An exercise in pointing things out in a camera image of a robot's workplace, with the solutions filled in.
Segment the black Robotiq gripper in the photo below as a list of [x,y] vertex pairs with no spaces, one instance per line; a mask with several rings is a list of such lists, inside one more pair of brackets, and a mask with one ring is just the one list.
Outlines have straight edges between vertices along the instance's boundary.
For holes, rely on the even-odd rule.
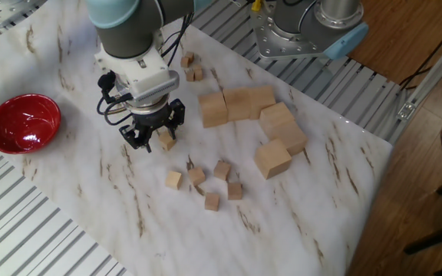
[[180,99],[175,99],[154,113],[133,114],[134,126],[126,125],[119,129],[122,137],[135,149],[145,148],[151,152],[149,140],[154,130],[166,127],[173,140],[176,139],[176,129],[185,120],[185,106]]

